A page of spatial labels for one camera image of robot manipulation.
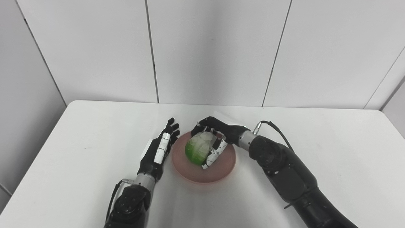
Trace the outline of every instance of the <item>cable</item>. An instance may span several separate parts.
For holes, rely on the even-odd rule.
[[[290,143],[288,142],[287,138],[286,138],[286,137],[284,136],[284,134],[280,131],[280,128],[278,128],[273,122],[262,120],[262,121],[260,121],[260,123],[266,123],[267,125],[269,125],[270,127],[272,127],[274,130],[276,130],[276,131],[281,135],[281,137],[283,137],[283,139],[284,139],[284,141],[286,142],[288,148],[290,148],[290,150],[294,151],[294,150],[292,149]]]
[[[114,190],[113,190],[113,194],[111,195],[110,204],[108,205],[107,216],[106,216],[106,218],[105,218],[105,221],[107,221],[108,216],[110,215],[111,206],[113,205],[113,201],[114,201],[115,195],[117,194],[118,188],[119,188],[119,186],[121,185],[121,183],[122,183],[122,180],[120,180],[120,181],[115,185],[115,188],[114,188]]]

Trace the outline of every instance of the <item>white table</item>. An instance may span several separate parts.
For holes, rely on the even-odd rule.
[[[359,227],[405,224],[405,140],[376,110],[262,108],[74,101],[0,216],[1,228],[102,228],[115,183],[133,179],[140,155],[175,117],[184,133],[214,111],[253,129],[272,120],[329,200]],[[261,135],[278,142],[268,126]],[[148,227],[305,228],[246,151],[231,175],[207,186],[167,160]]]

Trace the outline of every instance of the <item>robotic arm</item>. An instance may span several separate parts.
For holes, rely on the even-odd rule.
[[[262,123],[278,131],[289,147],[274,142],[257,133]],[[192,136],[201,131],[218,131],[226,143],[235,144],[249,152],[277,190],[281,198],[293,206],[309,228],[357,228],[342,215],[318,188],[315,176],[294,153],[281,131],[268,121],[258,123],[254,131],[238,125],[227,125],[209,116],[191,131]]]
[[[168,120],[159,137],[152,140],[141,160],[135,180],[122,179],[115,185],[104,228],[143,228],[145,226],[146,211],[151,203],[151,192],[156,182],[162,177],[163,163],[180,134],[179,124],[174,122],[174,118]],[[112,202],[122,182],[130,186],[124,188],[110,213]]]

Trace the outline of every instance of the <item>pink plate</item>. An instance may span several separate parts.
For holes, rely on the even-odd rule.
[[[185,145],[190,138],[190,132],[180,136],[170,152],[173,166],[180,176],[194,183],[210,184],[220,181],[230,174],[236,163],[233,145],[228,145],[217,160],[204,170],[201,166],[191,163],[185,155]]]

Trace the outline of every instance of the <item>white wall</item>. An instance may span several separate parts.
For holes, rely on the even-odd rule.
[[[18,0],[66,103],[156,102],[144,0]]]
[[[399,133],[401,133],[401,135],[405,138],[405,83],[401,85],[401,87],[384,107],[383,113],[388,117]]]
[[[292,0],[280,46],[290,0],[147,0],[153,55],[143,0],[17,1],[67,103],[156,102],[153,57],[161,103],[379,109],[405,71],[403,0]]]
[[[404,11],[403,0],[293,0],[264,105],[364,108],[405,46]]]
[[[14,192],[66,108],[14,0],[0,1],[0,183]],[[0,212],[8,196],[0,190]]]
[[[290,0],[148,0],[162,103],[261,106]]]

